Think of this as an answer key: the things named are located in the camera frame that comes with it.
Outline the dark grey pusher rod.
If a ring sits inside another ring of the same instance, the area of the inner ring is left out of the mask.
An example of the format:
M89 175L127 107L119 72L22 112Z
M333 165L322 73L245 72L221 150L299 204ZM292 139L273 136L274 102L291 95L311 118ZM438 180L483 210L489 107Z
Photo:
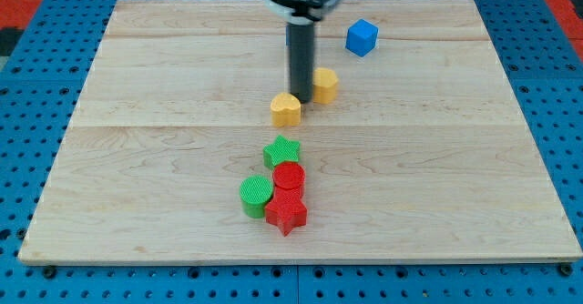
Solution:
M301 103L312 101L315 52L314 24L286 25L289 92Z

